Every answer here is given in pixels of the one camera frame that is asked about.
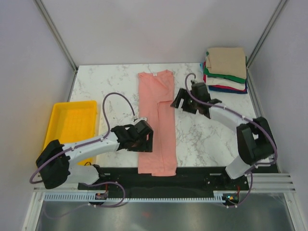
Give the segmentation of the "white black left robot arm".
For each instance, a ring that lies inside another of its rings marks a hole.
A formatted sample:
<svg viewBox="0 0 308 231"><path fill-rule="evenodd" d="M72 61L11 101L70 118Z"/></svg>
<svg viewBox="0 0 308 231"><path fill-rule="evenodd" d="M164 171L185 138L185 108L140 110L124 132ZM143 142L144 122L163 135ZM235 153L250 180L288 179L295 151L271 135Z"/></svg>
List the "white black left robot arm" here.
<svg viewBox="0 0 308 231"><path fill-rule="evenodd" d="M74 165L103 153L119 150L151 153L153 136L153 129L142 119L135 125L116 126L104 135L83 141L61 144L53 140L36 160L41 181L48 190L57 188L72 175L70 169Z"/></svg>

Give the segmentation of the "pink t shirt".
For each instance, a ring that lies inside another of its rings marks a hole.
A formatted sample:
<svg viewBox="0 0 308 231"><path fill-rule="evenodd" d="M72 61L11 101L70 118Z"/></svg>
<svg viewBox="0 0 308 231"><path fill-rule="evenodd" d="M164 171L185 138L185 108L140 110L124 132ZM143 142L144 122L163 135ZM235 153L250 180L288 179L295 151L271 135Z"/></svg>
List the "pink t shirt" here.
<svg viewBox="0 0 308 231"><path fill-rule="evenodd" d="M173 73L164 70L139 73L139 116L147 118L154 131L153 151L139 153L138 173L156 177L176 175L176 128Z"/></svg>

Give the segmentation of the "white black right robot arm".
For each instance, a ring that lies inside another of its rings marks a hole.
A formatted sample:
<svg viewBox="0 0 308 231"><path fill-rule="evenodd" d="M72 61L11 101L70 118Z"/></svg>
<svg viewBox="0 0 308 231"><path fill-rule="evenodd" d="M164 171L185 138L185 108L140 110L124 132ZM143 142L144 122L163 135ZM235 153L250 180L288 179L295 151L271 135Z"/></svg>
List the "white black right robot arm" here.
<svg viewBox="0 0 308 231"><path fill-rule="evenodd" d="M192 114L199 112L235 132L239 156L225 167L220 177L221 186L225 189L236 186L238 178L263 164L262 160L271 155L277 156L277 146L268 121L263 117L247 118L228 108L222 101L211 99L204 83L193 82L191 90L179 89L171 107L181 107Z"/></svg>

